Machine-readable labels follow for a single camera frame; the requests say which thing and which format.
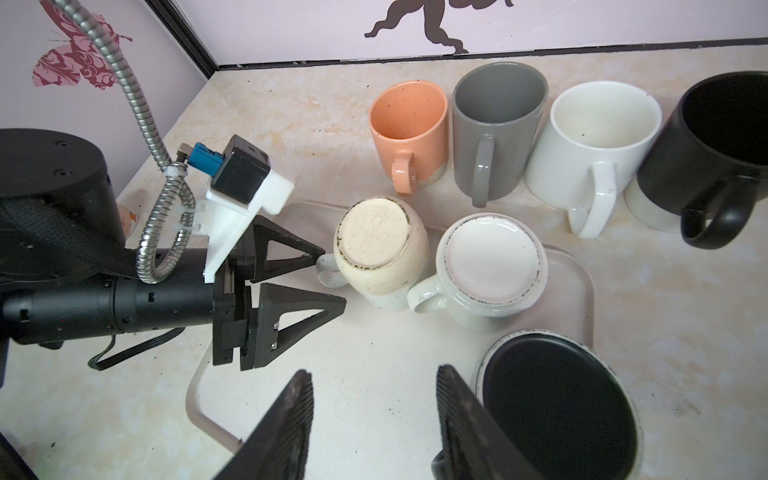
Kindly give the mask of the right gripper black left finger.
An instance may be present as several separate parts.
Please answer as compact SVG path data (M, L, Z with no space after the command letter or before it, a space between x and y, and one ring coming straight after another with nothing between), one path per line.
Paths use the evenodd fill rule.
M314 418L312 375L297 371L218 479L302 479Z

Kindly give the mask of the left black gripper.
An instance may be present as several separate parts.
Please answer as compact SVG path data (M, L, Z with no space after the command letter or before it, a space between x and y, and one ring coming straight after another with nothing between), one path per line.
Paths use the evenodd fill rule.
M343 297L270 283L259 287L258 307L252 307L247 282L259 283L314 267L325 253L272 220L256 216L251 233L243 234L216 272L212 364L232 363L234 350L240 349L242 371L265 367L308 334L341 316L347 305Z

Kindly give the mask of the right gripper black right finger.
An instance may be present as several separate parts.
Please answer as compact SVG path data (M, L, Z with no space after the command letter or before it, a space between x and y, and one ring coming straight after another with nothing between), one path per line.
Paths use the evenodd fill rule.
M436 479L541 479L481 405L456 369L438 368L436 399L442 449L431 463Z

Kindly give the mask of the cream mug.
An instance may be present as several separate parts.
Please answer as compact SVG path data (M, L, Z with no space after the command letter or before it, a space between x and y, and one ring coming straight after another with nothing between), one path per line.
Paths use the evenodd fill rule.
M344 213L333 252L318 258L316 271L326 287L349 285L378 308L404 311L428 256L428 234L415 210L393 197L376 196Z

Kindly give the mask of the peach orange mug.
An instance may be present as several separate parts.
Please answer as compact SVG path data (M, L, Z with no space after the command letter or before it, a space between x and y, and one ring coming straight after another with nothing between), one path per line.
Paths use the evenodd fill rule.
M449 160L449 100L441 87L411 80L383 91L368 123L395 192L411 196L444 174Z

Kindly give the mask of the grey mug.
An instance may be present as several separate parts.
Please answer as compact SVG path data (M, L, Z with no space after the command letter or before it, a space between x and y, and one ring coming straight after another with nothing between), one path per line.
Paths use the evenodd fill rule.
M453 92L454 178L475 208L510 194L531 153L549 85L516 62L478 67Z

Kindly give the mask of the black mug white base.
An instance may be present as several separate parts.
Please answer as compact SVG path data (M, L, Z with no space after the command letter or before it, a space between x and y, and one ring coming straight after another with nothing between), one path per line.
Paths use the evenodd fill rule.
M690 246L733 241L767 197L767 74L729 72L681 97L625 191L631 213Z

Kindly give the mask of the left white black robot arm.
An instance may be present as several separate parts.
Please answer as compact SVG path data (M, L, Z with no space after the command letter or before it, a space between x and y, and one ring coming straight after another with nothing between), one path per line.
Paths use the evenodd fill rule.
M166 178L179 183L191 166L211 177L206 198L164 192L148 224L178 211L180 238L203 236L206 245L144 242L148 265L138 271L99 148L57 131L3 130L2 344L54 350L70 340L151 333L94 356L90 367L102 371L208 324L214 363L251 370L344 313L342 297L275 283L312 267L323 249L273 221L293 186L264 151L237 136L220 153L183 146Z

